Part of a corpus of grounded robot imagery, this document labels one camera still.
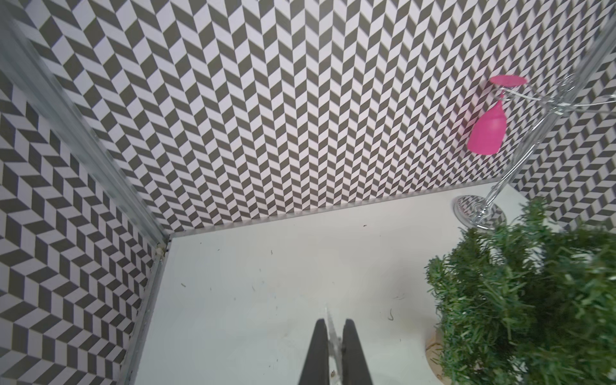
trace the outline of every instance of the chevron patterned wall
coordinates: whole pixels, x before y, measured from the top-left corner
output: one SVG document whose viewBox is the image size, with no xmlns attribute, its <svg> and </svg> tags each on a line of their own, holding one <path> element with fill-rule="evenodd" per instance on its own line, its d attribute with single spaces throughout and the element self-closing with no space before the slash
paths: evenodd
<svg viewBox="0 0 616 385">
<path fill-rule="evenodd" d="M 152 248 L 0 72 L 0 384 L 111 384 Z"/>
<path fill-rule="evenodd" d="M 578 103 L 616 93 L 616 50 L 582 90 Z M 573 113 L 560 119 L 523 172 L 516 188 L 548 199 L 563 227 L 605 223 L 616 232 L 616 115 Z"/>
<path fill-rule="evenodd" d="M 579 63 L 610 0 L 11 0 L 168 232 L 495 177 L 486 80 Z"/>
</svg>

